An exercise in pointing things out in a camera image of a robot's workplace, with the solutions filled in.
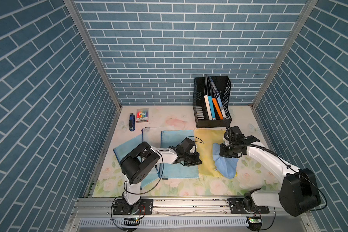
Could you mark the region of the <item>blue microfiber cloth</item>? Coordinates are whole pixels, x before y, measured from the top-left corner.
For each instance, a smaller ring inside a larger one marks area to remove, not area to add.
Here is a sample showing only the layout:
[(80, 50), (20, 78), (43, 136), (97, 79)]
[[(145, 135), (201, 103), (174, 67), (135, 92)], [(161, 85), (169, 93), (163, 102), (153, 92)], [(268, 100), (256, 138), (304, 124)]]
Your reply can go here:
[(220, 156), (220, 144), (212, 145), (212, 157), (216, 169), (227, 179), (233, 179), (236, 176), (238, 158), (225, 158)]

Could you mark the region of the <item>yellow mesh document bag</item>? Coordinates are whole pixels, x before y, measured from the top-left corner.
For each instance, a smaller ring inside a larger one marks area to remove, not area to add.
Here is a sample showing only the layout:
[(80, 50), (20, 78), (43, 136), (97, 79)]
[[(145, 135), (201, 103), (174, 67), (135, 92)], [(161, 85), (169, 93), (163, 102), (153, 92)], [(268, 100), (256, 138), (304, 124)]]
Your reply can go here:
[(224, 143), (224, 133), (225, 130), (196, 129), (194, 131), (194, 136), (204, 141), (204, 143), (201, 143), (201, 141), (196, 138), (196, 141), (199, 141), (199, 143), (197, 143), (197, 152), (199, 152), (202, 161), (202, 164), (198, 166), (199, 175), (223, 177), (223, 175), (216, 170), (212, 149), (213, 144), (220, 145)]

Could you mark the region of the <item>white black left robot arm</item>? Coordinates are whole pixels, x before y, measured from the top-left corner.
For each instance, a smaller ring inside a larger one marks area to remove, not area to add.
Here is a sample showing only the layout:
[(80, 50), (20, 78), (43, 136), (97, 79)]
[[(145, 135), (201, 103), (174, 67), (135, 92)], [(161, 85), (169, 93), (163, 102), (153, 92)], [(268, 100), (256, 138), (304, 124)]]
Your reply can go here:
[(120, 167), (126, 178), (124, 184), (123, 203), (128, 206), (137, 206), (141, 201), (141, 182), (153, 168), (161, 164), (177, 165), (184, 167), (202, 164), (200, 153), (197, 152), (196, 143), (190, 138), (184, 138), (177, 146), (156, 148), (147, 142), (140, 143), (120, 161)]

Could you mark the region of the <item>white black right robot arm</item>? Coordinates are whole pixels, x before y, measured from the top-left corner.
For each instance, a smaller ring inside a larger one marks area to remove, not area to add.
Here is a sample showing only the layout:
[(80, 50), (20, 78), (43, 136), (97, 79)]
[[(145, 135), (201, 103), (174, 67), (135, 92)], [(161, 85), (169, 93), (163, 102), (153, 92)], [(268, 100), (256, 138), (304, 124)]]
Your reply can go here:
[(274, 207), (282, 208), (289, 215), (297, 217), (322, 203), (323, 195), (311, 170), (300, 169), (288, 163), (254, 136), (239, 139), (233, 144), (220, 144), (219, 156), (226, 161), (248, 156), (271, 172), (281, 184), (279, 191), (267, 192), (256, 188), (245, 193), (242, 206), (249, 213), (264, 207)]

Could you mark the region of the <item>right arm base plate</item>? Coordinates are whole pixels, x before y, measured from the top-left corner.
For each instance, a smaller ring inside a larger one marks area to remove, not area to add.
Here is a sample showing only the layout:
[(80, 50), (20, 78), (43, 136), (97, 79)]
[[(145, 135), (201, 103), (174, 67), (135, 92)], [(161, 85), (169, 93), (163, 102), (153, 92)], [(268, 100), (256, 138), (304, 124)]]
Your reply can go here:
[(269, 214), (266, 206), (256, 206), (249, 198), (229, 198), (226, 203), (230, 207), (231, 214)]

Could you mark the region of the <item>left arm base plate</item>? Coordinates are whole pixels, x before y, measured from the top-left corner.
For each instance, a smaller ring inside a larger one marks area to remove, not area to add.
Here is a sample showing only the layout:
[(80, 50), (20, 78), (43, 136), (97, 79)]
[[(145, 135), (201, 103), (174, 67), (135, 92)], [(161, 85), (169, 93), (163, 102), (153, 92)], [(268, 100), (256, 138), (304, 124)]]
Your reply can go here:
[(151, 215), (153, 210), (153, 199), (140, 199), (133, 205), (122, 198), (114, 201), (112, 205), (113, 215)]

